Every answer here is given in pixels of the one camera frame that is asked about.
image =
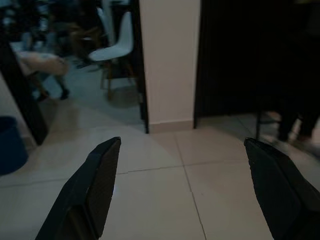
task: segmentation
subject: white tile floor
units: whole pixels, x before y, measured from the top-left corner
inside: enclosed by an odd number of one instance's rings
[[[243,146],[244,138],[253,135],[250,123],[252,115],[215,117],[202,120],[197,130],[150,135],[141,125],[127,124],[57,129],[23,168],[0,178],[0,239],[34,239],[63,184],[88,153],[120,136],[102,240],[271,240]],[[319,140],[320,128],[316,132]],[[296,149],[290,152],[320,190],[320,162]]]

